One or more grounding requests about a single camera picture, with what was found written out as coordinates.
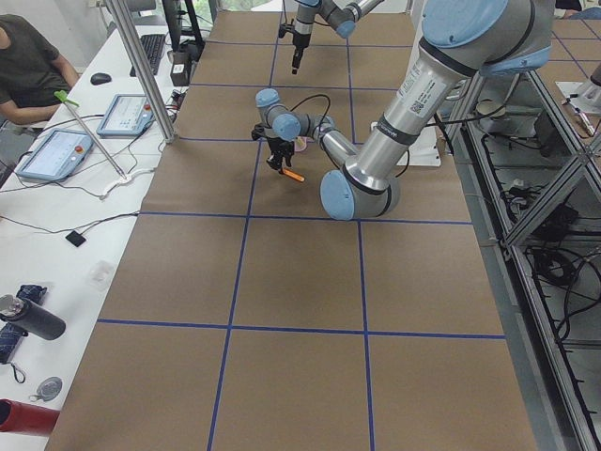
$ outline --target robot label sticker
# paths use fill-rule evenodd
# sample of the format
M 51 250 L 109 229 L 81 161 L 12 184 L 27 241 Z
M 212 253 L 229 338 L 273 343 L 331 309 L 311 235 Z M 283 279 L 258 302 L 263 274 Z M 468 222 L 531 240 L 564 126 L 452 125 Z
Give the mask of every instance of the robot label sticker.
M 408 105 L 411 113 L 418 117 L 428 117 L 447 85 L 440 79 L 420 77 L 421 73 L 417 66 L 413 66 L 397 94 Z
M 415 84 L 415 81 L 418 78 L 420 78 L 421 74 L 422 74 L 422 71 L 417 66 L 414 65 L 411 68 L 411 70 L 409 71 L 409 74 L 407 75 L 407 78 L 405 79 L 405 81 L 403 82 L 401 87 L 398 88 L 398 95 L 401 99 L 403 99 L 405 97 L 405 95 L 411 90 L 411 88 Z

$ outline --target person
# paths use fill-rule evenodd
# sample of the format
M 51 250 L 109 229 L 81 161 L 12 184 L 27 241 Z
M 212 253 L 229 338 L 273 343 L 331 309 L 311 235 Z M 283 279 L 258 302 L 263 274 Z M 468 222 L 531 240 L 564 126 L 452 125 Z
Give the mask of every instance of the person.
M 0 115 L 17 125 L 48 120 L 56 90 L 79 79 L 70 62 L 25 18 L 0 15 Z
M 556 19 L 601 19 L 599 0 L 556 0 Z

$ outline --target red cup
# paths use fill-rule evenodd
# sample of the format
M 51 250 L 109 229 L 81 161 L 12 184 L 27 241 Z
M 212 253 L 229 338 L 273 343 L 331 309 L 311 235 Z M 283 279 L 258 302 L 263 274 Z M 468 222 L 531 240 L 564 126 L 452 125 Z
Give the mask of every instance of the red cup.
M 0 399 L 0 432 L 50 436 L 60 411 Z

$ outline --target water bottle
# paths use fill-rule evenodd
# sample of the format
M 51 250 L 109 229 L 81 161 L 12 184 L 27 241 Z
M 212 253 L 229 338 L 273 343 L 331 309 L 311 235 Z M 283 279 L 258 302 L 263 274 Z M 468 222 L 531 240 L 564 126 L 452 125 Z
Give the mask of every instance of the water bottle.
M 45 340 L 58 338 L 67 327 L 65 321 L 36 303 L 10 294 L 0 298 L 0 319 Z

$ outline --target table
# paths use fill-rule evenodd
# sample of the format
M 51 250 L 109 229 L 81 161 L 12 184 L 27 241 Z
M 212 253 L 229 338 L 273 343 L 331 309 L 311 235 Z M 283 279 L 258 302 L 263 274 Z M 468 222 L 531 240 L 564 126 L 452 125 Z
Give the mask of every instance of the table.
M 139 26 L 138 32 L 140 35 L 164 33 L 166 27 Z M 80 103 L 79 115 L 103 114 L 115 94 L 143 93 L 138 79 L 129 76 L 130 68 L 131 63 L 120 36 L 114 32 L 69 94 L 70 99 Z M 164 57 L 156 81 L 166 101 L 174 89 L 170 69 L 171 65 Z M 100 71 L 109 73 L 113 81 L 99 86 L 91 85 L 90 76 Z M 49 126 L 69 119 L 72 116 L 61 106 Z M 86 121 L 91 130 L 96 130 L 100 117 Z M 75 121 L 60 128 L 66 127 L 81 130 Z M 116 154 L 117 163 L 126 172 L 136 161 L 136 168 L 156 167 L 164 144 L 156 123 L 131 145 L 131 152 L 124 149 L 130 142 L 130 139 L 103 140 L 109 151 Z M 129 185 L 115 188 L 101 201 L 82 190 L 56 185 L 21 189 L 22 184 L 13 175 L 0 192 L 0 214 L 50 230 L 73 229 L 99 219 L 138 211 L 152 176 L 138 176 Z M 75 175 L 64 181 L 63 185 L 67 188 L 83 187 L 90 193 L 101 194 L 106 185 L 117 178 L 114 168 L 97 148 L 93 148 L 76 169 Z M 40 382 L 58 376 L 64 383 L 60 395 L 52 401 L 38 401 L 37 404 L 61 409 L 134 223 L 134 216 L 125 216 L 100 224 L 90 229 L 85 234 L 87 241 L 76 248 L 64 238 L 68 231 L 40 233 L 0 219 L 0 246 L 3 251 L 0 292 L 16 294 L 21 284 L 30 283 L 48 287 L 44 307 L 67 323 L 67 330 L 55 341 L 45 341 L 34 335 L 21 341 L 12 360 L 26 373 L 26 382 L 18 384 L 13 380 L 11 367 L 0 366 L 0 398 L 30 402 L 28 396 L 36 393 Z M 90 272 L 99 264 L 110 270 L 109 276 L 101 283 L 94 283 Z M 0 434 L 0 448 L 6 450 L 40 450 L 46 442 L 46 438 Z
M 300 184 L 251 139 L 269 86 L 364 142 L 409 18 L 316 27 L 298 75 L 282 20 L 220 12 L 47 450 L 537 449 L 453 159 L 336 222 L 315 144 Z

